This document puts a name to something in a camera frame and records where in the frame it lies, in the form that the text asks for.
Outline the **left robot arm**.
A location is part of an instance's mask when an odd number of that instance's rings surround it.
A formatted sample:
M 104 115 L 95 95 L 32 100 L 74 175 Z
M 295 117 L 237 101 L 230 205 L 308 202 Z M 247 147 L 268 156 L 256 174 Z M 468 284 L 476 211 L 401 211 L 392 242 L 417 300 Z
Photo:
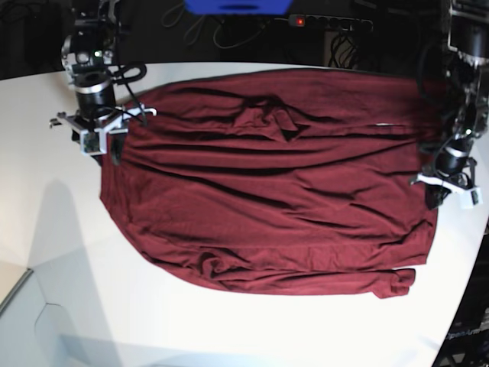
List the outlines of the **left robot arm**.
M 420 144 L 420 151 L 432 159 L 410 183 L 425 184 L 429 209 L 439 208 L 453 193 L 461 208 L 472 209 L 483 202 L 471 150 L 488 131 L 488 3 L 451 1 L 447 22 L 446 35 L 432 37 L 423 47 L 416 71 L 419 94 L 439 108 L 442 135 L 438 141 Z M 442 99 L 429 95 L 423 82 L 426 57 L 434 47 L 449 59 Z

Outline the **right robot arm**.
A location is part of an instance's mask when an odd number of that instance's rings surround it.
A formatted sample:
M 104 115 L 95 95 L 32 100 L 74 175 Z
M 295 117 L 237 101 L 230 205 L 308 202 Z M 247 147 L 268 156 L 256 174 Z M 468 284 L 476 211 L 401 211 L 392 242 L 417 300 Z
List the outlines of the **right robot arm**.
M 118 45 L 128 32 L 121 24 L 117 1 L 74 1 L 72 13 L 73 32 L 61 48 L 61 63 L 78 108 L 72 115 L 57 113 L 49 126 L 68 126 L 82 154 L 98 163 L 108 154 L 118 165 L 131 120 L 147 125 L 157 110 L 145 106 L 134 93 L 129 94 L 133 107 L 120 106 L 115 87 L 128 88 L 143 79 L 147 67 L 120 63 Z

